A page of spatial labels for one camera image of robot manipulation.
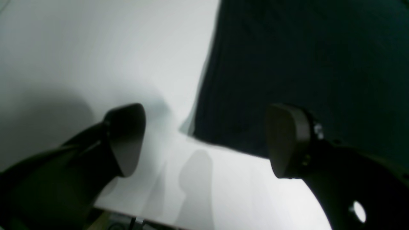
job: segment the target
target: white table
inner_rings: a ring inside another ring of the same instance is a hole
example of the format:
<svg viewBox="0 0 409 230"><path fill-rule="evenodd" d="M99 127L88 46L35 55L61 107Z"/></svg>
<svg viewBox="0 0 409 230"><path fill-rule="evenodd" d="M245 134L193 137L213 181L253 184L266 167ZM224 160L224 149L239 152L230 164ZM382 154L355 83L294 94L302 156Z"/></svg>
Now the white table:
<svg viewBox="0 0 409 230"><path fill-rule="evenodd" d="M217 0L11 0L0 14L0 170L141 102L136 172L99 208L197 230L330 229L301 180L189 138Z"/></svg>

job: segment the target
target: dark cloth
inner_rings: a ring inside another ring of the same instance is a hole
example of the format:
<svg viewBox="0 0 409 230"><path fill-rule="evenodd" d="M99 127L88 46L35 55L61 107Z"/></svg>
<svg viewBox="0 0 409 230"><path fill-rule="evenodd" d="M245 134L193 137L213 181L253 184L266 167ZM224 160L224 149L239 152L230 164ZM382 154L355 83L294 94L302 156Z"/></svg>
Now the dark cloth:
<svg viewBox="0 0 409 230"><path fill-rule="evenodd" d="M267 157L270 103L409 168L409 10L400 0L222 0L193 135Z"/></svg>

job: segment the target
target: white backdrop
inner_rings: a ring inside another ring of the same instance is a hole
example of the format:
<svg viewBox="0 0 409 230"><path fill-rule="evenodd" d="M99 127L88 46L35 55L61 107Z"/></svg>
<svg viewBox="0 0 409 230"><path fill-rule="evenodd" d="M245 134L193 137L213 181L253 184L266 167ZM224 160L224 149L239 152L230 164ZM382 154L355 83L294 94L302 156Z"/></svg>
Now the white backdrop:
<svg viewBox="0 0 409 230"><path fill-rule="evenodd" d="M184 133L217 0L11 0L0 14L0 170L141 102L136 172L96 206L197 230L330 229L301 180Z"/></svg>

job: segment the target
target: white surface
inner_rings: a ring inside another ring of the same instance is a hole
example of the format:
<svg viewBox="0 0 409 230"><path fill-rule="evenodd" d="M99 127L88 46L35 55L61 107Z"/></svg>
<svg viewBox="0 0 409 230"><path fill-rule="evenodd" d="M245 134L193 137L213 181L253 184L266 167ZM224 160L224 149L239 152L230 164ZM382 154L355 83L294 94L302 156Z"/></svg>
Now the white surface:
<svg viewBox="0 0 409 230"><path fill-rule="evenodd" d="M301 180L179 131L195 101L216 0L11 0L0 14L0 170L115 106L141 102L139 165L96 206L207 230L330 229Z"/></svg>

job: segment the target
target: black cable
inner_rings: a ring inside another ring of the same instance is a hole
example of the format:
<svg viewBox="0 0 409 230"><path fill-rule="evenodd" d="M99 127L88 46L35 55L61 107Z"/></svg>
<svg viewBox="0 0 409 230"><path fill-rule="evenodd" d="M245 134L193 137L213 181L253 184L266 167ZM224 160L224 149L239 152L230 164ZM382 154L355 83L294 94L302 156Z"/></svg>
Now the black cable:
<svg viewBox="0 0 409 230"><path fill-rule="evenodd" d="M128 230L132 230L132 229L133 229L133 226L135 225L135 221L136 221L136 218L132 218L132 219L131 219Z"/></svg>

